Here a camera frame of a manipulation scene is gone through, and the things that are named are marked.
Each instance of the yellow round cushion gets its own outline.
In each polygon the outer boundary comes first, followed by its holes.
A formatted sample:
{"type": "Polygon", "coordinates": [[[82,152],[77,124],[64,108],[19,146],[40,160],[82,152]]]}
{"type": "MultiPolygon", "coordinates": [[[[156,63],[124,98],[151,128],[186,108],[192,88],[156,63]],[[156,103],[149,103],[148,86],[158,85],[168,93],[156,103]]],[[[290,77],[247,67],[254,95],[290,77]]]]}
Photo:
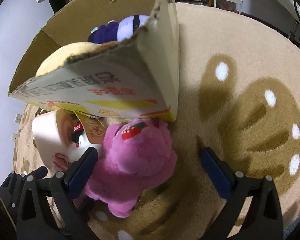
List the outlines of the yellow round cushion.
{"type": "Polygon", "coordinates": [[[41,63],[35,76],[38,77],[56,70],[57,68],[63,66],[66,59],[70,56],[77,56],[80,54],[93,52],[97,50],[99,46],[100,44],[95,44],[92,42],[76,42],[65,45],[57,49],[41,63]]]}

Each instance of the cardboard box flap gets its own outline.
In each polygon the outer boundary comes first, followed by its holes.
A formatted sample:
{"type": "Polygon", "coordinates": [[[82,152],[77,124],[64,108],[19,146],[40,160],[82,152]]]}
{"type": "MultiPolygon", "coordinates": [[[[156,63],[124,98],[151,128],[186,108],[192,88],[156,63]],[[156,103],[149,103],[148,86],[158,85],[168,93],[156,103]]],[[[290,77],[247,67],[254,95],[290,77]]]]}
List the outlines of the cardboard box flap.
{"type": "Polygon", "coordinates": [[[23,55],[10,83],[9,94],[34,77],[41,63],[59,48],[60,46],[41,30],[23,55]]]}
{"type": "Polygon", "coordinates": [[[52,17],[28,49],[9,96],[38,107],[101,117],[174,121],[178,108],[178,22],[174,0],[74,0],[52,17]],[[130,39],[71,56],[64,66],[34,77],[60,46],[86,41],[95,26],[150,15],[130,39]],[[53,46],[45,48],[48,40],[53,46]],[[31,73],[20,77],[31,68],[31,73]]]}
{"type": "Polygon", "coordinates": [[[137,48],[174,115],[179,94],[179,27],[175,0],[156,0],[147,24],[139,29],[137,48]]]}
{"type": "Polygon", "coordinates": [[[42,29],[60,46],[87,41],[91,30],[111,20],[150,15],[154,0],[73,0],[42,29]]]}

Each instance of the stuffed animal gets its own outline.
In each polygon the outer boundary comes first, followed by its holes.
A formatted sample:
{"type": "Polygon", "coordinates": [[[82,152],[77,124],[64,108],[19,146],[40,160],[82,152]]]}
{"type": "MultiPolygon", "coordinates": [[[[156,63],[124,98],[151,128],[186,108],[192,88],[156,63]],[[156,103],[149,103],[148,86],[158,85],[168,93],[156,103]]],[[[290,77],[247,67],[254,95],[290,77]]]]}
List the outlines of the stuffed animal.
{"type": "Polygon", "coordinates": [[[177,161],[167,123],[158,119],[134,119],[126,125],[109,126],[103,153],[84,191],[90,198],[107,203],[119,218],[129,216],[143,189],[155,188],[169,179],[177,161]]]}
{"type": "Polygon", "coordinates": [[[108,24],[94,28],[88,38],[88,42],[103,44],[109,41],[122,41],[132,36],[133,32],[144,25],[149,16],[134,15],[123,19],[119,24],[110,21],[108,24]]]}
{"type": "Polygon", "coordinates": [[[70,57],[95,53],[96,51],[106,49],[107,47],[113,45],[114,43],[116,42],[112,41],[102,45],[95,44],[92,42],[75,42],[75,43],[67,44],[57,49],[49,57],[47,57],[41,63],[35,76],[38,77],[41,75],[45,75],[64,66],[67,62],[67,59],[70,57]]]}

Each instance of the screw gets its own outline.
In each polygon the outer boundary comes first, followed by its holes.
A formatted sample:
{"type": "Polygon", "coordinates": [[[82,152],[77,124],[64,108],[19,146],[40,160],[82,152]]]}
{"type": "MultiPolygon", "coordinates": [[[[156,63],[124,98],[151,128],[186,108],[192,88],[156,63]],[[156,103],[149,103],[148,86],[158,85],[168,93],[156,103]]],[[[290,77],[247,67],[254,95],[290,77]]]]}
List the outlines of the screw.
{"type": "Polygon", "coordinates": [[[64,175],[64,173],[63,173],[62,171],[58,171],[58,172],[56,173],[56,178],[60,179],[60,178],[63,177],[63,175],[64,175]]]}
{"type": "Polygon", "coordinates": [[[267,181],[272,181],[272,177],[270,175],[266,175],[266,180],[267,181]]]}
{"type": "Polygon", "coordinates": [[[236,171],[235,172],[235,175],[238,177],[238,178],[243,178],[244,174],[241,172],[241,171],[236,171]]]}
{"type": "Polygon", "coordinates": [[[27,181],[33,181],[33,176],[32,175],[30,175],[28,178],[27,178],[27,181]]]}

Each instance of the beige round rug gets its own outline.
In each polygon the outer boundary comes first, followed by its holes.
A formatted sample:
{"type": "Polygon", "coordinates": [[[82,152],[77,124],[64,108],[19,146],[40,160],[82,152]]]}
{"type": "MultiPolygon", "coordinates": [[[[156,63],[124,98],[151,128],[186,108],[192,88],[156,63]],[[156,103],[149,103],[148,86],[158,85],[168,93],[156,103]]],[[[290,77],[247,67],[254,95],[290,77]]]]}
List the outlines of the beige round rug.
{"type": "MultiPolygon", "coordinates": [[[[160,187],[144,190],[126,219],[96,202],[89,226],[101,240],[200,238],[225,203],[199,162],[203,146],[248,176],[271,175],[288,226],[300,215],[300,49],[232,12],[183,3],[177,12],[179,107],[169,125],[178,154],[175,174],[160,187]]],[[[37,109],[27,106],[20,124],[14,157],[18,173],[42,165],[31,132],[37,109]]],[[[249,199],[232,234],[248,205],[249,199]]]]}

